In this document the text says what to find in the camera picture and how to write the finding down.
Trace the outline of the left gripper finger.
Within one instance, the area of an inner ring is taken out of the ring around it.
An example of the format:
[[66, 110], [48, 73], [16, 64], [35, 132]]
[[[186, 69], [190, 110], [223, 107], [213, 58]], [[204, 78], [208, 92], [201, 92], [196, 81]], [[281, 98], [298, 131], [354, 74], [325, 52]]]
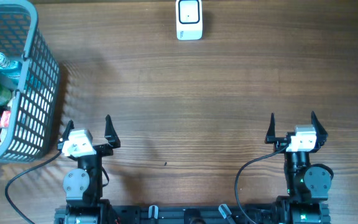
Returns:
[[107, 114], [105, 120], [106, 120], [106, 125], [105, 125], [104, 138], [108, 141], [108, 144], [113, 148], [120, 148], [121, 141], [114, 129], [111, 116]]
[[69, 120], [63, 134], [62, 134], [62, 137], [61, 137], [61, 142], [64, 142], [64, 141], [67, 141], [68, 140], [68, 137], [70, 135], [70, 132], [71, 130], [74, 129], [74, 124], [73, 124], [73, 121], [72, 120]]

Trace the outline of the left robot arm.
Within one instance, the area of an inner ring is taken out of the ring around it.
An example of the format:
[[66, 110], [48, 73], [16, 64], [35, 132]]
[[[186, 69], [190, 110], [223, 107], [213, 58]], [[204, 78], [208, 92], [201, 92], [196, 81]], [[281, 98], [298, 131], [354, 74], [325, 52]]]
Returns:
[[105, 117], [105, 144], [93, 145], [93, 137], [87, 129], [75, 129], [69, 121], [58, 142], [58, 150], [76, 161], [78, 167], [69, 171], [63, 179], [67, 205], [55, 211], [54, 222], [120, 223], [121, 220], [108, 199], [103, 199], [103, 178], [109, 180], [102, 165], [102, 158], [113, 155], [121, 146], [110, 115]]

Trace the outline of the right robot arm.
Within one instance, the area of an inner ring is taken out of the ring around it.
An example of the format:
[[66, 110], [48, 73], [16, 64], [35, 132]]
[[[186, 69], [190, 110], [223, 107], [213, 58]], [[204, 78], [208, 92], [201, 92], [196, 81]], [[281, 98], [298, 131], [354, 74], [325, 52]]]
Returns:
[[274, 151], [284, 155], [284, 174], [287, 196], [278, 196], [261, 214], [260, 223], [310, 223], [331, 222], [328, 192], [334, 177], [331, 168], [312, 164], [310, 155], [318, 152], [327, 141], [328, 133], [314, 112], [311, 123], [297, 125], [284, 137], [275, 134], [275, 116], [271, 115], [265, 137], [266, 144], [273, 144]]

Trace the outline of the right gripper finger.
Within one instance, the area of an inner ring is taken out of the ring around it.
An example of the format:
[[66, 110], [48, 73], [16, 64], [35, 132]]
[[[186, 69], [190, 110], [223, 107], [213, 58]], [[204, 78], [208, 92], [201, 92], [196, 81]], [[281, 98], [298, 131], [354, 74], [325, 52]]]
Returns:
[[323, 125], [318, 121], [314, 111], [311, 112], [311, 124], [316, 130], [316, 146], [323, 146], [328, 138], [328, 133]]
[[265, 143], [273, 144], [275, 142], [275, 115], [271, 113], [270, 124], [265, 135]]

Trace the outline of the blue mouthwash bottle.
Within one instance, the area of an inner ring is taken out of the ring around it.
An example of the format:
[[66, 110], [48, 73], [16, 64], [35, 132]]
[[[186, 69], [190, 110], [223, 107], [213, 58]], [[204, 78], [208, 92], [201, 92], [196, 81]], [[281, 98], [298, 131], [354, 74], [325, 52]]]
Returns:
[[10, 58], [0, 52], [0, 84], [9, 90], [15, 90], [18, 87], [21, 78], [22, 60], [13, 57]]

